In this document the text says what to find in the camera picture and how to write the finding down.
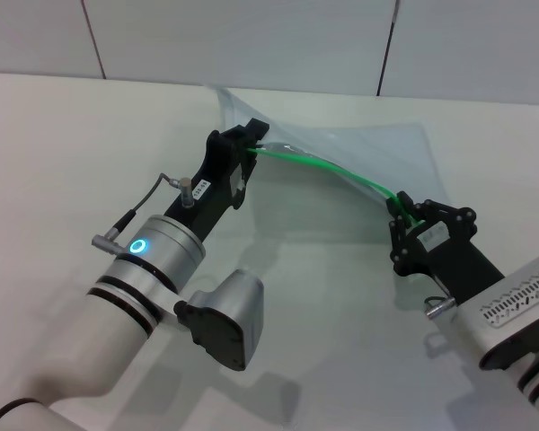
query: black bracket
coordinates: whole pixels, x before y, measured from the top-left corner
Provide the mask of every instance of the black bracket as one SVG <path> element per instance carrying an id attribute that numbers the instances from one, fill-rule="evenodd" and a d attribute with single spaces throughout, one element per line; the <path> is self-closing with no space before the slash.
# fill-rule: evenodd
<path id="1" fill-rule="evenodd" d="M 394 218 L 389 224 L 390 258 L 397 275 L 426 274 L 457 304 L 503 278 L 471 243 L 477 233 L 477 215 L 471 208 L 448 207 L 433 200 L 414 204 L 404 191 L 397 199 L 386 201 Z"/>
<path id="2" fill-rule="evenodd" d="M 255 148 L 269 129 L 269 124 L 251 119 L 245 127 L 236 126 L 223 133 L 214 130 L 206 142 L 204 162 L 191 180 L 193 207 L 183 207 L 178 197 L 164 215 L 184 224 L 204 241 L 229 207 L 238 209 L 242 205 L 257 155 L 247 150 Z"/>

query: white table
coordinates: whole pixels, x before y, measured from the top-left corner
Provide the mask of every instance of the white table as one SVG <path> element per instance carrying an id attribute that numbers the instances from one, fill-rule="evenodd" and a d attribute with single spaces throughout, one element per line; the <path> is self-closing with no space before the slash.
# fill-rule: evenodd
<path id="1" fill-rule="evenodd" d="M 474 243 L 504 273 L 539 255 L 539 107 L 236 93 L 309 127 L 421 123 L 451 201 L 477 212 Z M 93 234 L 158 172 L 193 175 L 220 124 L 206 88 L 0 75 L 0 382 L 109 265 Z M 127 234 L 174 196 L 160 188 Z M 327 172 L 260 159 L 183 292 L 211 290 L 236 267 L 263 279 L 248 369 L 158 329 L 111 394 L 55 409 L 92 431 L 539 429 L 504 374 L 480 372 L 426 320 L 437 287 L 393 275 L 387 221 Z"/>

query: plastic bag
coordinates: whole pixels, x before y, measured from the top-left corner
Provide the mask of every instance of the plastic bag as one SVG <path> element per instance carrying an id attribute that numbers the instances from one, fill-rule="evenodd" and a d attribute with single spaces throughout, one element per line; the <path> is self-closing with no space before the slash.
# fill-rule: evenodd
<path id="1" fill-rule="evenodd" d="M 265 121 L 269 132 L 261 144 L 271 151 L 324 159 L 393 193 L 404 190 L 414 202 L 449 202 L 421 125 L 304 128 L 269 119 L 227 89 L 216 91 L 225 129 L 245 125 L 252 118 Z M 377 190 L 343 178 L 369 197 L 385 201 Z"/>

